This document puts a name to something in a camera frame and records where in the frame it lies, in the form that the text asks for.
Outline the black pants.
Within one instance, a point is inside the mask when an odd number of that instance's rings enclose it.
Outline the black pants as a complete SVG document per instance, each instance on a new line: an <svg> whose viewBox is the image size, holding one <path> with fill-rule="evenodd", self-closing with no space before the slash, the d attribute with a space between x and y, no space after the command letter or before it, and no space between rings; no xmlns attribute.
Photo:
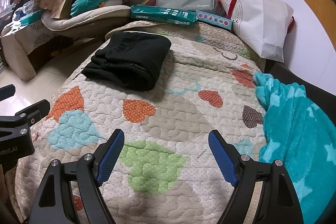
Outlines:
<svg viewBox="0 0 336 224"><path fill-rule="evenodd" d="M159 79L170 47L171 41L161 35L114 32L107 46L96 51L81 73L88 79L110 81L125 89L150 91Z"/></svg>

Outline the teal star blanket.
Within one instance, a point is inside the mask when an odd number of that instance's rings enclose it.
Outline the teal star blanket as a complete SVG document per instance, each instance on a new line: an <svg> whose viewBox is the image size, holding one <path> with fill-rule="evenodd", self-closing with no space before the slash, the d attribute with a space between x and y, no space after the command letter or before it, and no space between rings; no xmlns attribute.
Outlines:
<svg viewBox="0 0 336 224"><path fill-rule="evenodd" d="M335 125L298 83L283 84L270 74L253 75L265 109L266 145L259 160L281 160L293 182L303 221L315 223L335 192Z"/></svg>

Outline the heart patterned quilt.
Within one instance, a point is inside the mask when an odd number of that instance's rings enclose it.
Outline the heart patterned quilt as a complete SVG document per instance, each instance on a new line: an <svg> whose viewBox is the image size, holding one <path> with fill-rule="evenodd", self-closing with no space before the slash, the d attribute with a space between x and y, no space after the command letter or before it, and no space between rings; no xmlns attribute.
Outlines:
<svg viewBox="0 0 336 224"><path fill-rule="evenodd" d="M90 80L78 67L34 126L35 152L5 176L20 220L29 216L51 160L78 160L117 128L125 145L101 187L117 223L216 223L233 189L209 148L211 130L259 158L264 110L253 74L264 70L264 59L234 34L203 23L183 28L137 21L123 30L171 41L155 87L126 90Z"/></svg>

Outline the seated person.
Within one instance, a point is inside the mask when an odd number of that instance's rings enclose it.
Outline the seated person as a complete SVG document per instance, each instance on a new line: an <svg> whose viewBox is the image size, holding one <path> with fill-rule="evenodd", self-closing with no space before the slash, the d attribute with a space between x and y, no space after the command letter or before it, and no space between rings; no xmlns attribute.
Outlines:
<svg viewBox="0 0 336 224"><path fill-rule="evenodd" d="M30 0L10 0L10 4L14 5L13 11L11 13L11 17L13 17L15 11L21 7L23 7L27 2L29 2Z"/></svg>

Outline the beige cushion pad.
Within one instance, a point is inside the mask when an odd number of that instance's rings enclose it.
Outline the beige cushion pad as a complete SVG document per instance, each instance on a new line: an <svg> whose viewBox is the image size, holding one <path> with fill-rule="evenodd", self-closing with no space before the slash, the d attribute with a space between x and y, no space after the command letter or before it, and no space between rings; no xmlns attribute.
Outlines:
<svg viewBox="0 0 336 224"><path fill-rule="evenodd" d="M49 11L45 11L41 21L56 35L94 38L126 25L130 19L130 12L129 6L115 5L87 11L70 19L54 19Z"/></svg>

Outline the teal folded towel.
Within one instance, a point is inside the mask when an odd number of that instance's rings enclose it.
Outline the teal folded towel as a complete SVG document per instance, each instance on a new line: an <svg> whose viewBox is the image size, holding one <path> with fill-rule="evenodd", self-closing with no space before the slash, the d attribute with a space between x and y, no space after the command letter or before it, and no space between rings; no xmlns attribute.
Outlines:
<svg viewBox="0 0 336 224"><path fill-rule="evenodd" d="M97 9L106 1L110 0L76 0L71 6L70 16L74 17L84 12Z"/></svg>

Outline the white paper shopping bag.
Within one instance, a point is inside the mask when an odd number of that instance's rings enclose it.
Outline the white paper shopping bag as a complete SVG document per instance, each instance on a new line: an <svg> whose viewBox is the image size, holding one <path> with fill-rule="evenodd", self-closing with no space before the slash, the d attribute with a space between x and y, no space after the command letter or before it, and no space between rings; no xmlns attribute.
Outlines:
<svg viewBox="0 0 336 224"><path fill-rule="evenodd" d="M294 10L280 0L220 0L232 29L259 57L284 61L284 43Z"/></svg>

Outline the light blue shapes box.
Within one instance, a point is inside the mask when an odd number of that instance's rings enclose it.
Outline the light blue shapes box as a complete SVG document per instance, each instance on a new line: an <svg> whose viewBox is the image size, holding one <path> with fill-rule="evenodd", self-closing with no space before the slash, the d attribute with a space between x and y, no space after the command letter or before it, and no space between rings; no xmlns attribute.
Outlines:
<svg viewBox="0 0 336 224"><path fill-rule="evenodd" d="M223 28L227 31L232 30L232 20L224 18L222 16L217 16L209 12L196 11L197 19L199 22L210 24L219 28Z"/></svg>

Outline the teal long package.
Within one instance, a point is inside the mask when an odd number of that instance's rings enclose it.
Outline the teal long package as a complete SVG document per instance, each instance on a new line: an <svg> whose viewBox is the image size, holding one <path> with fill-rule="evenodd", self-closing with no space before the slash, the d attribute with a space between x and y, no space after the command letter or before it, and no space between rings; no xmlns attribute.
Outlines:
<svg viewBox="0 0 336 224"><path fill-rule="evenodd" d="M130 16L136 20L194 27L198 21L195 12L147 5L132 5Z"/></svg>

